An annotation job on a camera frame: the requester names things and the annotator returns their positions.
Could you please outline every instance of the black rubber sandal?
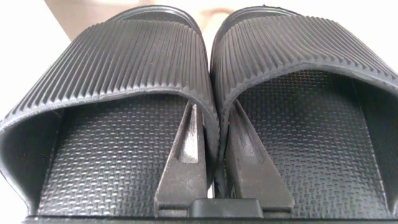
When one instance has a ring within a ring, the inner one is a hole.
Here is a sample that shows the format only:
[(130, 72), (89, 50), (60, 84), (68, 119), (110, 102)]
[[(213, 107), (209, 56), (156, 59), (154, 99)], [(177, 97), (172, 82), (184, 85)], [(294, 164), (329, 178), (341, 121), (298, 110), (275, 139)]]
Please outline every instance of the black rubber sandal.
[(218, 151), (207, 68), (172, 7), (87, 28), (0, 123), (0, 170), (30, 217), (187, 217)]
[(233, 13), (211, 59), (221, 191), (270, 217), (397, 218), (397, 77), (333, 21)]

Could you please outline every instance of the black rubber strap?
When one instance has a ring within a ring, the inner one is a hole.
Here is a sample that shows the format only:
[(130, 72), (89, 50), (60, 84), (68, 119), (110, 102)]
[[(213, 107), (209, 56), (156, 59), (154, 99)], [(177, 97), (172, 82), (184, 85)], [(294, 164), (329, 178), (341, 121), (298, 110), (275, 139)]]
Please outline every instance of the black rubber strap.
[[(150, 93), (176, 94), (198, 105), (212, 167), (220, 131), (205, 46), (178, 22), (108, 21), (87, 28), (0, 122), (0, 150), (7, 148), (7, 130), (31, 116)], [(21, 189), (9, 169), (2, 166), (2, 174), (28, 203), (34, 194)]]
[(217, 39), (211, 73), (221, 120), (220, 155), (225, 149), (233, 101), (244, 90), (271, 78), (300, 70), (324, 70), (398, 93), (398, 75), (352, 33), (327, 19), (243, 19)]

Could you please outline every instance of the slide sandal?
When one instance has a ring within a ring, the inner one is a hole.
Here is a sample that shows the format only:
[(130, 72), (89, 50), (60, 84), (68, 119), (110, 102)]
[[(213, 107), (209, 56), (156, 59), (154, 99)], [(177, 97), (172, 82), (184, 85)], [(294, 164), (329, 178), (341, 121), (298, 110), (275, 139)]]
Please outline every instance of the slide sandal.
[(0, 171), (29, 216), (187, 217), (218, 152), (207, 68), (172, 7), (83, 31), (0, 123)]
[(224, 196), (270, 217), (398, 218), (398, 74), (352, 33), (251, 7), (211, 57)]

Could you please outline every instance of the rubber surface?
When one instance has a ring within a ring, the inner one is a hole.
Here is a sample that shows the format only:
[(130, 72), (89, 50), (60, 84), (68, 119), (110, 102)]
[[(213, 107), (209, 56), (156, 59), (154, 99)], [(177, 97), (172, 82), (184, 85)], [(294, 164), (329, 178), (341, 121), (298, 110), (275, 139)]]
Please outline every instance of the rubber surface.
[(294, 218), (393, 218), (352, 79), (302, 71), (238, 100), (295, 199)]
[[(220, 128), (207, 68), (202, 37), (185, 24), (131, 20), (107, 21), (87, 28), (1, 121), (0, 150), (7, 149), (7, 152), (0, 152), (2, 174), (34, 215), (51, 142), (42, 135), (36, 138), (46, 143), (46, 149), (42, 149), (42, 142), (34, 139), (23, 142), (29, 143), (25, 146), (19, 144), (18, 136), (24, 130), (43, 126), (46, 120), (43, 114), (60, 119), (56, 115), (58, 112), (46, 113), (48, 111), (149, 93), (180, 95), (198, 106), (207, 135), (206, 166), (212, 174)], [(27, 148), (40, 149), (44, 162), (26, 159), (25, 156), (35, 154), (35, 151), (26, 153)], [(26, 171), (21, 165), (25, 161), (34, 169)]]
[(68, 109), (38, 215), (153, 216), (186, 105), (144, 95)]
[(305, 69), (336, 72), (398, 95), (398, 75), (339, 24), (316, 17), (245, 19), (217, 33), (211, 75), (221, 120), (223, 153), (229, 108), (244, 90)]

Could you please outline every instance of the textured footbed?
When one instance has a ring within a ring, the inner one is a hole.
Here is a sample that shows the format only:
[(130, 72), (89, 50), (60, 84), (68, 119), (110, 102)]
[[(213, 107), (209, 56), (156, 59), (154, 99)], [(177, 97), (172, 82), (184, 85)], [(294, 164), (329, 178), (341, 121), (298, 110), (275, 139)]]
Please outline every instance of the textured footbed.
[(392, 218), (352, 79), (302, 71), (238, 100), (294, 196), (294, 218)]
[(187, 100), (144, 95), (65, 110), (38, 215), (154, 216)]

